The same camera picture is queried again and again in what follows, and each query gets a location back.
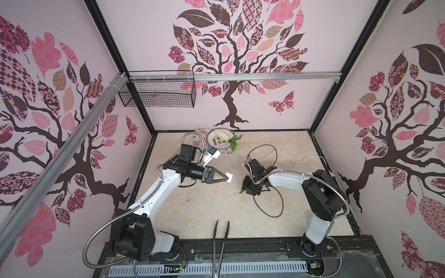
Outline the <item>floral rectangular tray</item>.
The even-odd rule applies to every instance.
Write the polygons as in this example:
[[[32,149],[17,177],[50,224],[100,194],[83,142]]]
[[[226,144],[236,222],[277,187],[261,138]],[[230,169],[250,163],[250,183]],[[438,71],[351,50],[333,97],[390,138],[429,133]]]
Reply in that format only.
[[[197,136],[197,135],[193,135],[193,136],[192,136],[192,141],[191,141],[191,142],[192,142],[192,145],[194,145],[194,146],[196,146],[196,147],[199,147],[199,148],[202,148],[202,147],[204,147],[204,148],[211,147],[211,146],[208,145],[208,143],[207,143],[207,141],[206,141],[206,136],[207,136],[207,134],[208,134],[211,130],[212,130],[212,129],[204,129],[204,128],[196,129],[195,132],[198,133],[198,134],[201,136],[201,138],[203,139],[203,142],[201,142],[199,136]],[[224,154],[224,155],[230,155],[230,154],[233,153],[233,151],[232,151],[230,148],[227,148],[227,149],[218,149],[218,150],[219,150],[222,154]]]

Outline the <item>toy bok choy vegetable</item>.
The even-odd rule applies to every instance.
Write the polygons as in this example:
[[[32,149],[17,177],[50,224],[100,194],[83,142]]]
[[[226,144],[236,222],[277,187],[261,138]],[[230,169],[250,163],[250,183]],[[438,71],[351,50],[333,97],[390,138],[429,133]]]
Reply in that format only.
[[[238,141],[242,139],[242,135],[238,136],[236,134],[229,135],[221,129],[216,129],[213,131],[212,142],[217,149],[223,149],[230,147],[232,151],[235,151],[238,146]]]

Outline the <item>aluminium crossbar rail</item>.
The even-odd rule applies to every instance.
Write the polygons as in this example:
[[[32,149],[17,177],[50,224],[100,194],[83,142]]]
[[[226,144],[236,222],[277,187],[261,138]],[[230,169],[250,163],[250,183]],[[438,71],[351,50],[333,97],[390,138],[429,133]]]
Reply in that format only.
[[[142,80],[184,80],[195,82],[219,82],[219,81],[266,81],[266,80],[309,80],[309,79],[334,79],[338,80],[342,76],[340,72],[301,72],[301,73],[263,73],[263,74],[150,74],[131,75],[131,81]]]

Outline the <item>aluminium side rail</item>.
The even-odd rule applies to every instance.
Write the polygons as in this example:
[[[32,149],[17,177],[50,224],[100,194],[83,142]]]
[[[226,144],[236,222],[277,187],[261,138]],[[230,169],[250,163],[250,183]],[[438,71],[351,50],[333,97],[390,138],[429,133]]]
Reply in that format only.
[[[104,89],[102,95],[87,113],[81,123],[76,127],[73,134],[60,148],[59,153],[53,158],[49,165],[40,173],[36,182],[26,191],[18,205],[7,216],[1,225],[1,258],[3,258],[16,238],[23,230],[26,223],[38,210],[46,194],[55,184],[57,178],[62,174],[71,158],[74,156],[81,143],[86,139],[96,121],[105,111],[112,98],[119,92],[127,81],[125,73],[116,75],[109,85]]]

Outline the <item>floral ceramic plate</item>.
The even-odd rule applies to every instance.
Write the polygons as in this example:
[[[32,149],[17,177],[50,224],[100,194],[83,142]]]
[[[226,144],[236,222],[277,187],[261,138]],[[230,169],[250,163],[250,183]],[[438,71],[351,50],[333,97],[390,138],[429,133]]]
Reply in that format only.
[[[211,130],[207,136],[206,141],[209,146],[215,149],[231,148],[230,140],[235,136],[235,133],[228,129],[220,128]]]

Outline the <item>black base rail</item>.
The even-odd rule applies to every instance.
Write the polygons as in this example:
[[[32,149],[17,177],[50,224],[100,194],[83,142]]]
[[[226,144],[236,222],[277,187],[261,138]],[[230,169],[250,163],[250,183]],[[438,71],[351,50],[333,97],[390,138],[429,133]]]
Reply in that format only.
[[[372,236],[334,236],[333,240],[326,240],[315,251],[313,259],[337,257],[339,251],[371,252],[381,254]],[[304,254],[301,237],[263,237],[263,238],[229,238],[226,240],[223,254],[251,255],[251,254],[284,254],[287,258],[311,259]],[[186,258],[193,261],[198,258],[210,258],[213,255],[213,244],[216,244],[216,254],[222,247],[222,238],[213,239],[180,239],[170,253],[156,253],[149,256],[147,261],[168,262],[170,259],[179,262]]]

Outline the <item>pink power strip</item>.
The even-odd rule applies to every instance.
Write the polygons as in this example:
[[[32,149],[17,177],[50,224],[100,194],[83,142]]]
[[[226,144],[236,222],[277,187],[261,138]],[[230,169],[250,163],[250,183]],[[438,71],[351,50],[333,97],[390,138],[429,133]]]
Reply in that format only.
[[[242,169],[242,171],[244,172],[245,175],[247,175],[247,176],[250,175],[249,170],[246,168],[244,162],[241,163],[241,169]]]

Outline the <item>small silver mp3 player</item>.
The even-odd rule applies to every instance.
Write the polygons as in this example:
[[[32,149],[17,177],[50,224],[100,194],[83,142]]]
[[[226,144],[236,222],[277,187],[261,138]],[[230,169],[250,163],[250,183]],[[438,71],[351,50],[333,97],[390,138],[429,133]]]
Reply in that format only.
[[[226,183],[230,183],[232,181],[233,175],[231,173],[226,173],[225,176],[227,177]]]

